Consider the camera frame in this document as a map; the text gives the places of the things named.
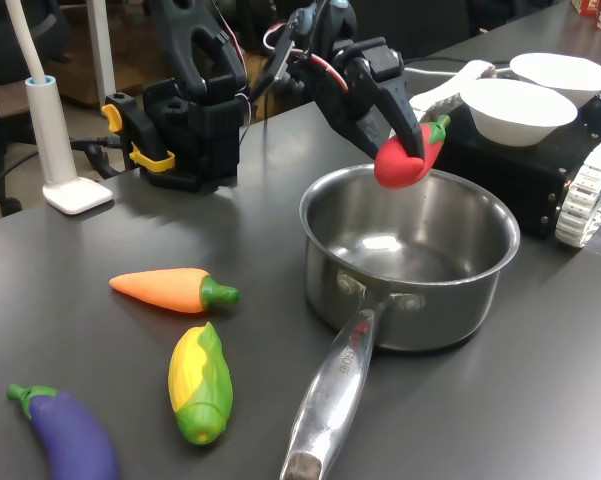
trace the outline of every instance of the orange carrot toy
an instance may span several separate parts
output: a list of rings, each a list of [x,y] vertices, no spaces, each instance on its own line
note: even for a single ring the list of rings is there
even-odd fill
[[[109,285],[143,302],[182,313],[199,313],[214,303],[240,300],[238,290],[218,285],[198,268],[129,273],[111,279]]]

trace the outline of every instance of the pot handle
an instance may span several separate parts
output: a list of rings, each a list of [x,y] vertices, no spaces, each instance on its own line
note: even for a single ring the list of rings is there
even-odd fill
[[[329,470],[360,401],[378,320],[389,299],[362,299],[335,338],[302,400],[280,480],[321,480]]]

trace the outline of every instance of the yellow clamp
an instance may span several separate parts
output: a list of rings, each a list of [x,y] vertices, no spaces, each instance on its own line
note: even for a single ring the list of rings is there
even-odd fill
[[[138,147],[136,147],[135,144],[132,145],[133,152],[129,154],[129,158],[151,172],[160,173],[176,166],[176,156],[169,150],[167,150],[169,156],[164,160],[151,160],[149,157],[145,157],[140,153],[140,150],[138,150]]]
[[[122,131],[122,116],[118,109],[114,105],[107,104],[103,105],[101,110],[104,116],[107,117],[107,120],[109,120],[109,131],[116,134],[120,133]],[[176,165],[176,157],[169,150],[167,150],[169,156],[164,160],[152,160],[149,157],[144,156],[135,144],[132,145],[133,152],[129,154],[129,158],[137,164],[142,165],[147,170],[160,173],[169,170]]]
[[[122,131],[122,117],[115,106],[111,104],[103,105],[100,110],[102,111],[102,114],[107,117],[107,120],[109,120],[109,131],[111,133]]]

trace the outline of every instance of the stainless steel pot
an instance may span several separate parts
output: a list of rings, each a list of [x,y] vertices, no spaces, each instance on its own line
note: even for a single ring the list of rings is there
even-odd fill
[[[432,170],[388,190],[373,165],[333,172],[300,202],[311,306],[340,329],[298,411],[282,480],[324,478],[351,425],[374,344],[432,350],[484,320],[520,230],[483,188]]]

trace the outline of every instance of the corn toy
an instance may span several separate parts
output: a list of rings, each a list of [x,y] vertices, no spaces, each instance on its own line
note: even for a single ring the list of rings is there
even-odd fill
[[[105,429],[75,398],[50,387],[10,385],[44,443],[53,480],[118,480],[118,463]]]
[[[218,285],[198,268],[129,273],[111,279],[109,285],[143,302],[182,313],[199,313],[214,304],[240,300],[237,289]]]
[[[210,323],[189,329],[173,350],[169,397],[189,442],[206,445],[225,431],[233,387],[220,338]]]

